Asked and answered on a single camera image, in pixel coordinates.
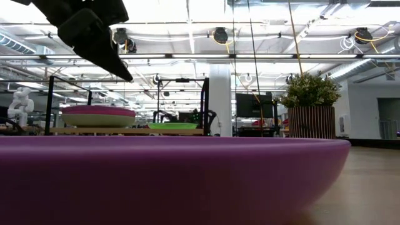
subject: wooden planter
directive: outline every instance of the wooden planter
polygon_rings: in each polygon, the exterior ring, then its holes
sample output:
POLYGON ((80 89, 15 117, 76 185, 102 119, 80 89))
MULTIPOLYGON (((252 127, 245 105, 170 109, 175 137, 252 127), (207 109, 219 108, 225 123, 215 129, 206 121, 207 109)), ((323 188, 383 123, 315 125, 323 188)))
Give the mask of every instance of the wooden planter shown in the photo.
POLYGON ((332 106, 288 109, 290 138, 334 139, 335 110, 332 106))

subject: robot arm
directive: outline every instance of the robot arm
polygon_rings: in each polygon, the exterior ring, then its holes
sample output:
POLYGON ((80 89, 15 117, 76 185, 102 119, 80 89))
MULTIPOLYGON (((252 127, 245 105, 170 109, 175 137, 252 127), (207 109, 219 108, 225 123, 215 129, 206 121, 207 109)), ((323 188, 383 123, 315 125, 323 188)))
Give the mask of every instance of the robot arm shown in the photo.
POLYGON ((12 0, 33 3, 58 28, 58 36, 74 52, 126 81, 132 75, 118 56, 110 25, 127 21, 123 0, 12 0))

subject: green bowl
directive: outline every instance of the green bowl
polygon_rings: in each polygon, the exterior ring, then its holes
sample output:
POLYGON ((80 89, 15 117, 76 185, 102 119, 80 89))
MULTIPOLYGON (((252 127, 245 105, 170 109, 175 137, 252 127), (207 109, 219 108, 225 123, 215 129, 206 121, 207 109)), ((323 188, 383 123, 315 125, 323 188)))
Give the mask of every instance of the green bowl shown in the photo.
POLYGON ((151 123, 151 129, 195 129, 198 124, 185 123, 185 122, 165 122, 165 123, 151 123))

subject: white pillar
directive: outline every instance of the white pillar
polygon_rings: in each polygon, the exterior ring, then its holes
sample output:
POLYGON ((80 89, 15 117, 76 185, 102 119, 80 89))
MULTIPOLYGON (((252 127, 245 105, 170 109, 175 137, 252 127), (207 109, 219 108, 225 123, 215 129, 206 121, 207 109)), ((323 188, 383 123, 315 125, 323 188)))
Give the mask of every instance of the white pillar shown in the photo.
POLYGON ((210 65, 209 109, 217 113, 211 133, 232 136, 231 67, 229 64, 210 65))

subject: floor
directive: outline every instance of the floor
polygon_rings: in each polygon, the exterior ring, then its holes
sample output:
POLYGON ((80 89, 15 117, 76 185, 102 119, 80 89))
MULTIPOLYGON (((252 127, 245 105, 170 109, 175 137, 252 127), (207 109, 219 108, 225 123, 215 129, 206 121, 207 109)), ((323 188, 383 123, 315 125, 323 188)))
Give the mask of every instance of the floor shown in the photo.
POLYGON ((353 147, 339 179, 288 225, 400 224, 400 150, 353 147))

